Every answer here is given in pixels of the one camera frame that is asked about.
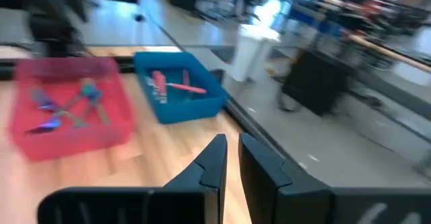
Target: blue bin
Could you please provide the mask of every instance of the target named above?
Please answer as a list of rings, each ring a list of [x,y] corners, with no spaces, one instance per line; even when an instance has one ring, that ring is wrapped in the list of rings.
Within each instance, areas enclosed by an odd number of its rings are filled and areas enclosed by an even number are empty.
[[[226,104],[228,94],[217,79],[188,52],[138,52],[133,58],[135,72],[157,119],[162,124],[196,120],[215,116]],[[161,104],[153,94],[153,87],[146,77],[152,71],[161,71],[168,83],[183,84],[183,71],[189,72],[190,86],[207,90],[206,94],[195,94],[167,87],[168,102]]]

